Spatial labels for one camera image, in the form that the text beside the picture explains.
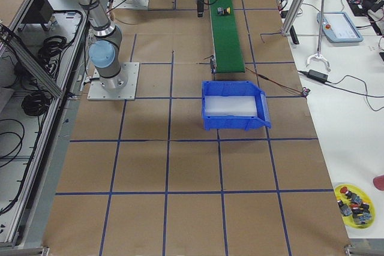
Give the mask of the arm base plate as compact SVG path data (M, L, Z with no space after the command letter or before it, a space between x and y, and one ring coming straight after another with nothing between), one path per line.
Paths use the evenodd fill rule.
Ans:
M120 73L110 79L100 77L95 69L87 99L90 101L134 101L140 64L138 62L121 63Z
M149 8L149 0L113 0L112 8L147 10Z

